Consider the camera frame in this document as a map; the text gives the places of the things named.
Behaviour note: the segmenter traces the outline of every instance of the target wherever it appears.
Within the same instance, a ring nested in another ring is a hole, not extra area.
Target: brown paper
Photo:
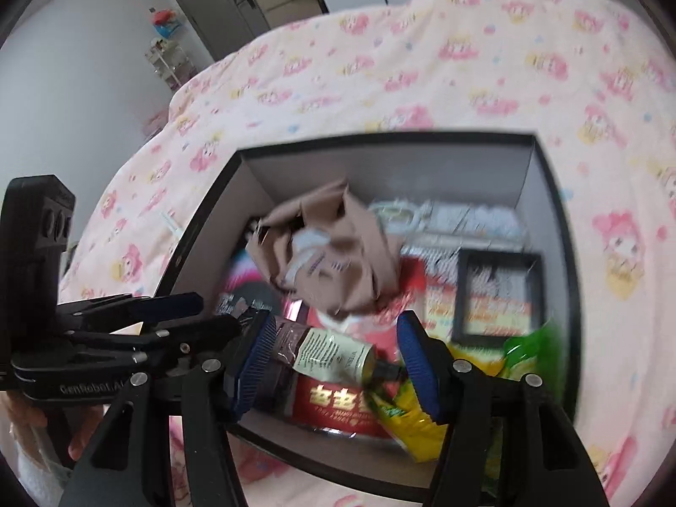
[[[345,181],[281,204],[247,244],[271,284],[334,316],[373,311],[398,293],[400,248]]]

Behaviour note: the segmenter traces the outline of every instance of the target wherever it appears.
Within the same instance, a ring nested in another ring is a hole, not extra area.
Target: black picture frame
[[[451,340],[466,347],[502,349],[508,335],[476,335],[467,329],[467,308],[470,298],[470,269],[473,265],[514,270],[527,270],[526,295],[531,304],[530,331],[537,330],[545,318],[544,273],[538,253],[476,250],[461,248],[458,252],[458,289],[455,292],[455,312]]]

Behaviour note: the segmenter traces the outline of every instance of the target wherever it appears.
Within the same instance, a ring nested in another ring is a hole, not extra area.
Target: door handle
[[[256,2],[254,0],[239,0],[237,2],[237,7],[241,6],[244,2],[247,2],[251,9],[256,9]]]

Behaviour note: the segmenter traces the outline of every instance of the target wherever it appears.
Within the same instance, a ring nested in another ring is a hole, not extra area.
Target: white wall
[[[144,57],[148,8],[170,0],[52,0],[0,49],[0,193],[55,174],[77,196],[79,238],[107,183],[172,93]]]

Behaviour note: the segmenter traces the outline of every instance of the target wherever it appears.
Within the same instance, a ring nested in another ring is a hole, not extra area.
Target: pink bedsheet
[[[631,505],[676,437],[676,66],[609,0],[413,0],[266,33],[174,97],[101,198],[61,299],[153,294],[238,148],[427,128],[542,141],[583,293],[575,425],[611,505]],[[395,504],[239,459],[253,507]]]

